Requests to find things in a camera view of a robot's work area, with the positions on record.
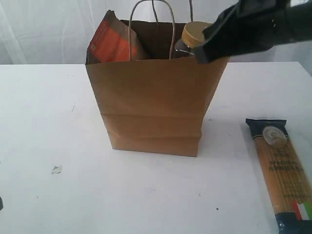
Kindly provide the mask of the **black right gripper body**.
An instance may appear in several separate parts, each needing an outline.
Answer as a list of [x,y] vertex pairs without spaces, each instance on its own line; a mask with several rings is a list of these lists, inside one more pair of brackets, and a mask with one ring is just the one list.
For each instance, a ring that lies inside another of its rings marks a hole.
[[240,0],[221,12],[194,48],[197,62],[263,52],[312,39],[310,0]]

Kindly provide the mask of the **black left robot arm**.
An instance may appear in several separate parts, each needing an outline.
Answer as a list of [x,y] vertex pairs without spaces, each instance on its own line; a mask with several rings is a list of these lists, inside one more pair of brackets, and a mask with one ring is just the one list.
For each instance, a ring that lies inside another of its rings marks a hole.
[[3,201],[2,198],[0,197],[0,211],[3,209]]

